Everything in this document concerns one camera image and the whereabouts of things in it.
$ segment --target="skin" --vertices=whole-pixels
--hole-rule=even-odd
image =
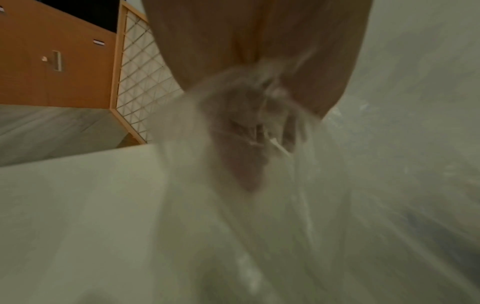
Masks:
[[[182,89],[232,67],[295,58],[311,50],[308,59],[294,73],[282,75],[280,81],[296,103],[319,118],[339,101],[347,87],[372,2],[143,0],[158,48]],[[268,161],[261,145],[252,147],[225,135],[251,133],[252,127],[222,113],[209,119],[224,130],[212,133],[212,138],[226,167],[242,187],[254,191]],[[295,131],[289,128],[294,120],[289,117],[286,123],[286,146],[295,143]]]

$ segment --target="crumpled plastic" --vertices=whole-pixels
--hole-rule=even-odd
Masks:
[[[424,112],[347,96],[321,122],[291,102],[275,75],[265,66],[229,71],[154,116],[169,174],[153,257],[159,298],[479,302],[478,170],[424,127]],[[225,104],[232,91],[236,105],[248,103],[252,95],[242,92],[250,91],[273,105],[254,109],[268,161],[253,191],[213,140],[225,130],[212,120],[225,112],[205,110]],[[239,109],[251,108],[227,113]],[[292,113],[289,152],[282,134]],[[251,134],[241,137],[245,145],[259,143]]]

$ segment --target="wire mesh panel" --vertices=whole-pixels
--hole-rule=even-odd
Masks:
[[[149,115],[182,93],[160,55],[149,25],[128,11],[116,101],[118,113],[149,142]]]

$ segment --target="floor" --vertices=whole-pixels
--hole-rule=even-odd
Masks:
[[[0,166],[114,149],[126,135],[106,109],[0,105]]]

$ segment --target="cabinet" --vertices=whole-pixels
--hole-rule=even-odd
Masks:
[[[109,107],[115,33],[34,0],[0,6],[0,103]]]

